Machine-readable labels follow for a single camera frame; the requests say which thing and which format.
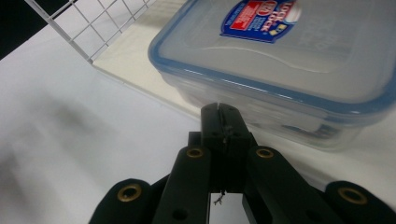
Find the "label sticker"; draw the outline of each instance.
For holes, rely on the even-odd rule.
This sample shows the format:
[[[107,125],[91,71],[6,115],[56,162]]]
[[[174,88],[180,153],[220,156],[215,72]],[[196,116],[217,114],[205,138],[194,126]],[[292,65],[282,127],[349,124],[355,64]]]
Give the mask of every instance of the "label sticker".
[[[221,26],[221,35],[275,43],[300,18],[297,0],[247,0],[238,3]]]

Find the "clear plastic food container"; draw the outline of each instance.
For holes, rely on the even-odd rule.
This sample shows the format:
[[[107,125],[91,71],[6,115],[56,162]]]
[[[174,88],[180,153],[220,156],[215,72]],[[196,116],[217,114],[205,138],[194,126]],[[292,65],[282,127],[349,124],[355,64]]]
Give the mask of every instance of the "clear plastic food container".
[[[313,147],[350,141],[396,98],[394,0],[189,0],[149,57],[192,104]]]

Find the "white surface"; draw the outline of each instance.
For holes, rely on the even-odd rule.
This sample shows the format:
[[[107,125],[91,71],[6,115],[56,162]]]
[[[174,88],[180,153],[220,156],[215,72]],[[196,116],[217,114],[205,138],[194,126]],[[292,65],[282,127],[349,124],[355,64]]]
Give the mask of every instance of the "white surface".
[[[145,58],[150,36],[136,41],[136,49],[122,52],[128,63],[115,58],[120,61],[114,64],[152,78],[143,90],[161,80]],[[392,113],[365,129],[349,150],[335,153],[254,134],[312,183],[354,181],[396,208],[395,124]],[[169,173],[188,132],[200,130],[198,119],[98,72],[49,27],[0,62],[0,127],[2,224],[87,223],[117,182],[133,177],[153,183]],[[240,199],[231,196],[211,218],[248,223]]]

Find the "round metal fastener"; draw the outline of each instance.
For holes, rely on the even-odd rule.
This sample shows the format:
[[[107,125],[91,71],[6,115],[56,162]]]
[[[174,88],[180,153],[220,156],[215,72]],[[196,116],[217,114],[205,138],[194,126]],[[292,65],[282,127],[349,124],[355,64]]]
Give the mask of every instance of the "round metal fastener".
[[[367,204],[367,197],[360,191],[352,188],[340,188],[338,194],[346,201],[354,204],[364,205]]]
[[[189,148],[187,150],[187,156],[190,158],[200,158],[204,156],[204,152],[198,147]]]
[[[123,203],[136,200],[142,194],[142,188],[138,184],[130,184],[119,190],[117,197]]]
[[[264,159],[271,159],[275,156],[274,152],[268,148],[259,148],[256,150],[256,154]]]

